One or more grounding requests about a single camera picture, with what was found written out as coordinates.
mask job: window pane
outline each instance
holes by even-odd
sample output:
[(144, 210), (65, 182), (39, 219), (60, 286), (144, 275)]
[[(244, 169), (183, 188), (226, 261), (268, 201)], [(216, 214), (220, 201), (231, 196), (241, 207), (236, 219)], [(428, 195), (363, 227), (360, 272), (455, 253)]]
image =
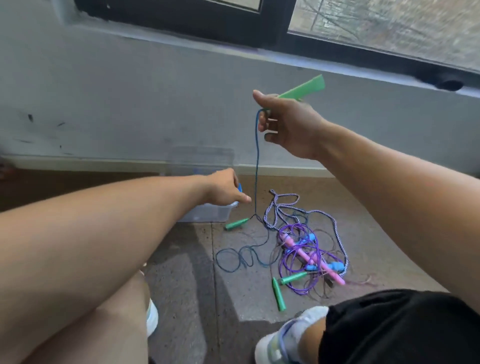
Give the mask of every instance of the window pane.
[(478, 0), (297, 0), (289, 30), (480, 71)]
[(216, 0), (217, 2), (227, 2), (233, 5), (240, 5), (244, 8), (250, 8), (258, 10), (260, 6), (260, 0)]

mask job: person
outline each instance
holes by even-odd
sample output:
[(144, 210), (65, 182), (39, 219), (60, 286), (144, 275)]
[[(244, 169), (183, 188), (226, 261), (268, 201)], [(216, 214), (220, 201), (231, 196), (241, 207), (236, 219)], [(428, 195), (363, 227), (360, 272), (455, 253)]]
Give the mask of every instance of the person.
[[(480, 182), (381, 146), (309, 105), (254, 91), (258, 130), (321, 162), (451, 294), (393, 290), (312, 307), (255, 348), (257, 364), (478, 362)], [(139, 268), (195, 205), (251, 199), (233, 170), (148, 177), (0, 214), (1, 363), (146, 363)]]

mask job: green jump rope handle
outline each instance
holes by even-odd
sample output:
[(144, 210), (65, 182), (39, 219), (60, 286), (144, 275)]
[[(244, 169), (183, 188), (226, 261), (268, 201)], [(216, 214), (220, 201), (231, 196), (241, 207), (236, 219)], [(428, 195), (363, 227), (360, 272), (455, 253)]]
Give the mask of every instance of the green jump rope handle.
[(288, 276), (288, 277), (283, 277), (280, 280), (280, 284), (282, 284), (282, 285), (283, 284), (289, 284), (290, 282), (293, 282), (294, 280), (305, 277), (307, 274), (308, 274), (307, 272), (299, 272), (299, 273), (292, 274), (291, 276)]
[(230, 224), (227, 224), (227, 225), (225, 225), (225, 230), (232, 230), (232, 229), (234, 229), (234, 228), (236, 228), (240, 225), (243, 225), (248, 220), (250, 220), (250, 218), (243, 218), (242, 220), (238, 220), (238, 221), (232, 222)]
[(285, 311), (287, 306), (285, 306), (285, 301), (283, 300), (282, 292), (280, 291), (280, 286), (275, 278), (272, 278), (272, 287), (273, 293), (275, 294), (276, 304), (278, 305), (278, 310), (280, 312)]
[(295, 100), (300, 100), (307, 96), (308, 94), (311, 94), (313, 92), (321, 91), (325, 88), (325, 81), (324, 77), (320, 74), (314, 78), (312, 78), (310, 81), (305, 82), (304, 84), (301, 84), (300, 86), (297, 86), (281, 95), (279, 95), (279, 98), (294, 98)]

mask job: sock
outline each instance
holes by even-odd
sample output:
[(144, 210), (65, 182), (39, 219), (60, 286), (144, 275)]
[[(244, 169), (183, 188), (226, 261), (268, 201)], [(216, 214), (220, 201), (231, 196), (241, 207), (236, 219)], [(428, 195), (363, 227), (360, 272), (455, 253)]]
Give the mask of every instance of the sock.
[(312, 324), (317, 322), (323, 317), (326, 317), (328, 313), (327, 306), (315, 306), (303, 311), (300, 317), (297, 319), (290, 329), (283, 336), (283, 343), (285, 350), (288, 354), (288, 359), (291, 362), (297, 362), (300, 364), (306, 364), (300, 359), (298, 352), (298, 344), (300, 338)]

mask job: pink handle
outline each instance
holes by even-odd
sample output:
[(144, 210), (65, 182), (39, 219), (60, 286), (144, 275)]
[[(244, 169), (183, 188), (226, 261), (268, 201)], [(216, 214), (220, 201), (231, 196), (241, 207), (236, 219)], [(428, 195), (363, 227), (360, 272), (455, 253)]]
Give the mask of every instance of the pink handle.
[[(295, 246), (295, 242), (293, 241), (292, 237), (288, 234), (283, 233), (280, 238), (283, 240), (283, 243), (288, 246), (289, 248), (292, 248)], [(302, 248), (297, 250), (297, 254), (300, 255), (307, 264), (315, 263), (318, 264), (318, 256), (317, 254), (314, 254), (312, 257), (310, 257), (307, 253), (305, 253)], [(345, 281), (343, 280), (342, 277), (340, 277), (334, 270), (330, 269), (327, 264), (323, 260), (320, 259), (320, 267), (328, 273), (332, 279), (337, 282), (338, 284), (344, 286)]]

